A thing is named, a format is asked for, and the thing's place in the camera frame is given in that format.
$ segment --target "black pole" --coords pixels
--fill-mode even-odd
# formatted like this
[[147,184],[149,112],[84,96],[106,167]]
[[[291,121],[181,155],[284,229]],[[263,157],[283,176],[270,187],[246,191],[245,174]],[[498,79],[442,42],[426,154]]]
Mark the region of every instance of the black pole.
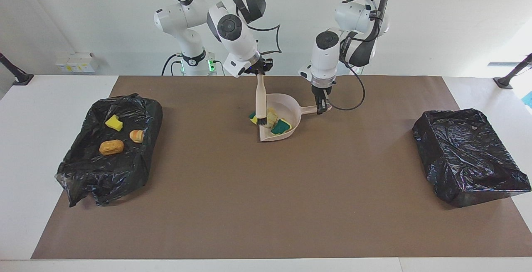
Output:
[[13,82],[13,85],[27,85],[34,77],[33,74],[27,74],[15,64],[12,64],[2,53],[0,53],[0,62],[15,76],[16,81]]
[[532,64],[532,54],[527,56],[520,64],[517,64],[515,69],[513,69],[513,71],[511,71],[511,73],[509,73],[506,77],[494,78],[493,80],[495,81],[495,83],[497,83],[498,87],[511,90],[513,89],[513,87],[510,86],[511,79],[517,76],[520,71],[522,71],[530,64]]

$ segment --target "brown surface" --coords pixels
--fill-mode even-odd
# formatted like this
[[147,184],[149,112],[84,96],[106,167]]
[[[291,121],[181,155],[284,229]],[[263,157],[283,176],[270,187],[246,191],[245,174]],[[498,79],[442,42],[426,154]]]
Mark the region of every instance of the brown surface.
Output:
[[[411,128],[425,110],[458,109],[443,79],[364,76],[360,109],[305,116],[275,143],[247,120],[255,80],[120,77],[112,96],[163,105],[150,180],[102,208],[86,198],[69,209],[62,194],[32,258],[532,255],[511,199],[454,209],[424,179]],[[331,98],[351,105],[358,86],[340,78]],[[266,87],[313,103],[302,78]]]

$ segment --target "yellow sponge piece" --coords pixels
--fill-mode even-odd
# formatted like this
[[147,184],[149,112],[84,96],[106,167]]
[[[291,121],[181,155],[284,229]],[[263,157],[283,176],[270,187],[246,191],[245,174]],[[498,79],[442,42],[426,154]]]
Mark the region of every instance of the yellow sponge piece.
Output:
[[117,130],[118,132],[122,131],[124,124],[122,121],[118,120],[118,116],[113,115],[108,121],[105,122],[105,125],[111,129]]

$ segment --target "black plastic bag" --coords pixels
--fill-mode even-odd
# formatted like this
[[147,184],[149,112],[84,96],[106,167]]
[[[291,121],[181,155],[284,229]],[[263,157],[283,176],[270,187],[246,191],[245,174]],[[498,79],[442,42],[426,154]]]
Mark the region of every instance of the black plastic bag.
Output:
[[528,177],[482,112],[427,111],[413,131],[427,180],[442,200],[462,207],[530,192]]
[[[121,132],[105,126],[112,115],[123,122]],[[106,98],[93,104],[55,175],[68,194],[70,207],[89,193],[101,206],[144,186],[162,115],[161,104],[138,94]],[[142,143],[134,143],[129,138],[132,130],[144,130]],[[122,153],[110,156],[99,153],[102,142],[116,139],[124,142]]]

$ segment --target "table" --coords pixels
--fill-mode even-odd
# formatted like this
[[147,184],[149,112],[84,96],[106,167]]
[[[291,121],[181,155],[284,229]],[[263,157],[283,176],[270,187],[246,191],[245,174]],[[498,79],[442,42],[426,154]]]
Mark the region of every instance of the table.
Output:
[[[3,271],[10,270],[93,270],[103,267],[131,267],[146,270],[160,267],[161,270],[361,270],[375,271],[437,271],[438,267],[449,270],[468,270],[485,266],[487,271],[504,267],[528,267],[532,259],[296,259],[296,260],[200,260],[200,261],[25,261],[32,255],[48,217],[53,210],[61,188],[48,174],[40,174],[43,168],[55,170],[72,138],[79,131],[85,111],[99,98],[109,95],[116,77],[112,76],[37,76],[27,87],[12,88],[0,100],[0,130],[10,130],[0,143],[0,162],[3,182],[0,185],[0,262]],[[532,116],[511,91],[501,91],[493,82],[485,79],[446,78],[448,88],[460,108],[477,108],[484,111],[498,132],[517,164],[525,172],[531,171],[532,161],[526,153],[526,143],[532,134],[527,127],[532,125]],[[27,102],[18,107],[19,100]],[[39,119],[68,113],[61,121]],[[61,130],[61,137],[50,140],[49,134]],[[20,159],[16,151],[39,151],[39,157]],[[32,176],[23,181],[11,177],[13,173]],[[525,194],[514,202],[527,225],[532,225],[532,196]]]

